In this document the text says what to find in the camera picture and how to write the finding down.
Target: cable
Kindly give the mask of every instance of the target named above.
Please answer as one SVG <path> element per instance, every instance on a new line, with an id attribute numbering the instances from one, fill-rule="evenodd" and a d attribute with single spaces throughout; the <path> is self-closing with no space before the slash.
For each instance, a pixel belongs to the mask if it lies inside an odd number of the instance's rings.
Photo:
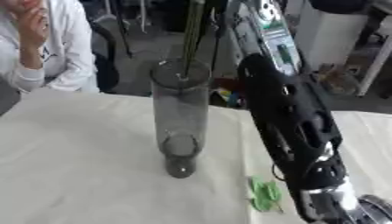
<path id="1" fill-rule="evenodd" d="M 272 175 L 274 175 L 274 177 L 275 177 L 276 179 L 285 182 L 286 180 L 285 180 L 284 178 L 280 178 L 280 177 L 277 176 L 276 168 L 277 168 L 277 165 L 276 165 L 276 164 L 273 164 L 273 165 L 271 166 Z"/>

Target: gray floor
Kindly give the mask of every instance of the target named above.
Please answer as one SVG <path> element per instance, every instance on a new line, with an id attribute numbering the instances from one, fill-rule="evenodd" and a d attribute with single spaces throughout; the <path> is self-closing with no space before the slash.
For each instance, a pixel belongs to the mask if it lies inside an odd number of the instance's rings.
<path id="1" fill-rule="evenodd" d="M 149 76 L 151 69 L 160 60 L 176 58 L 181 55 L 182 35 L 168 33 L 157 27 L 148 27 L 147 33 L 143 33 L 138 24 L 134 23 L 129 29 L 128 36 L 129 44 L 134 53 L 133 58 L 130 59 L 124 51 L 116 22 L 104 21 L 101 24 L 109 29 L 117 40 L 116 66 L 119 69 L 121 79 L 115 91 L 120 95 L 150 95 L 151 83 Z M 104 41 L 96 36 L 93 40 L 94 49 L 104 54 L 106 52 Z M 211 61 L 213 49 L 214 38 L 212 35 L 207 35 L 201 43 L 197 59 L 208 64 Z M 235 76 L 235 69 L 231 63 L 228 49 L 228 41 L 223 39 L 214 77 Z M 392 114 L 392 99 L 383 100 L 379 98 L 375 94 L 378 91 L 377 88 L 377 84 L 373 85 L 369 94 L 364 98 L 328 95 L 326 102 L 332 110 L 358 110 Z M 8 96 L 1 83 L 0 96 L 0 109 L 8 108 L 10 103 L 15 101 L 14 94 Z"/>

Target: white table surface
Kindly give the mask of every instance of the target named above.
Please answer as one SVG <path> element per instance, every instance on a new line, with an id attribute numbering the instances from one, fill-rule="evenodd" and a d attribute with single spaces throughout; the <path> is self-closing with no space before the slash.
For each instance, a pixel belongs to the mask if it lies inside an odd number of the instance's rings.
<path id="1" fill-rule="evenodd" d="M 335 118 L 358 193 L 391 200 L 392 117 Z M 248 112 L 210 108 L 198 163 L 190 178 L 166 174 L 149 98 L 42 89 L 0 118 L 0 223 L 303 223 L 284 183 L 284 214 L 248 204 L 246 177 L 272 179 Z"/>

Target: artificial leaf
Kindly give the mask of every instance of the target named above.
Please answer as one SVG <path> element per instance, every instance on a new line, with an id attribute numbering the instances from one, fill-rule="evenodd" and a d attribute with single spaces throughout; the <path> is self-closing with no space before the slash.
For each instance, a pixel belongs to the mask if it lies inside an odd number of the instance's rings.
<path id="1" fill-rule="evenodd" d="M 249 178 L 249 182 L 250 182 L 250 188 L 252 189 L 253 193 L 256 193 L 256 191 L 258 191 L 258 189 L 263 187 L 262 179 L 259 177 L 253 176 L 253 177 Z"/>
<path id="2" fill-rule="evenodd" d="M 252 200 L 253 207 L 260 212 L 268 212 L 274 206 L 272 201 L 263 198 L 254 198 Z"/>
<path id="3" fill-rule="evenodd" d="M 265 183 L 263 189 L 269 200 L 279 202 L 282 199 L 282 194 L 275 181 Z"/>

